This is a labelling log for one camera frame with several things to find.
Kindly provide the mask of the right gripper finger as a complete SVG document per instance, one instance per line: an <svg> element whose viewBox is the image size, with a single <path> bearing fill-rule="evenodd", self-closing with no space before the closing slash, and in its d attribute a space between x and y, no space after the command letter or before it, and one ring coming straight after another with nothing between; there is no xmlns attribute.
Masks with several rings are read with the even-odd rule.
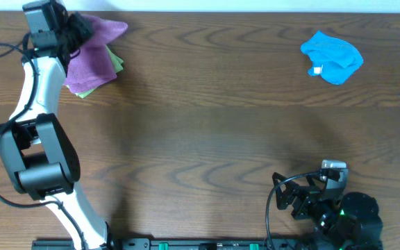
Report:
<svg viewBox="0 0 400 250"><path fill-rule="evenodd" d="M295 200L294 190L285 189L282 194L276 194L276 207L279 210L285 210Z"/></svg>
<svg viewBox="0 0 400 250"><path fill-rule="evenodd" d="M293 188L296 185L296 183L291 178L287 178L287 177L283 176L282 174L279 174L278 172L273 173L272 180L274 183L276 194L283 193L283 191L281 190L282 186L288 190L290 188Z"/></svg>

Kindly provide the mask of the purple microfibre cloth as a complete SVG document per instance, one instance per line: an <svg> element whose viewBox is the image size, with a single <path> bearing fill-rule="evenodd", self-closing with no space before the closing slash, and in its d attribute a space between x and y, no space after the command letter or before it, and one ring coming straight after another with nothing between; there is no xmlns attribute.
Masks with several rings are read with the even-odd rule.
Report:
<svg viewBox="0 0 400 250"><path fill-rule="evenodd" d="M83 17L91 23L94 35L80 49L104 47L125 33L128 28L125 22L102 19L93 15L83 15Z"/></svg>

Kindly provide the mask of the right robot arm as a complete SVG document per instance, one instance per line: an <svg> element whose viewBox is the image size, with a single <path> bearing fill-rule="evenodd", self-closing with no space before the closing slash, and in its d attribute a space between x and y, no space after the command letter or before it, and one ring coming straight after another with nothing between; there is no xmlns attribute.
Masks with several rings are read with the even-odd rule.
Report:
<svg viewBox="0 0 400 250"><path fill-rule="evenodd" d="M274 240L269 206L275 198L279 210L292 206L293 219L310 219L315 224L313 233L285 241L291 249L382 249L378 202L362 192L345 194L348 176L348 169L321 169L289 178L275 172L265 209L270 247Z"/></svg>

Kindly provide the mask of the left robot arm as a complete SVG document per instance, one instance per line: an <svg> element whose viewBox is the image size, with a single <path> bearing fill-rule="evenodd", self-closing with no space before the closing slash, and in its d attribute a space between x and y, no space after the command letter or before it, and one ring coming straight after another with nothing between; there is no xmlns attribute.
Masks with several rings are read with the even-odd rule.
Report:
<svg viewBox="0 0 400 250"><path fill-rule="evenodd" d="M22 55L24 84L15 111L0 124L0 158L14 189L32 203L1 195L0 201L16 208L47 207L74 249L114 249L108 224L83 193L78 155L56 117L69 63L92 37L92 25L77 12L68 14L61 1L34 1L22 10L29 32L15 50Z"/></svg>

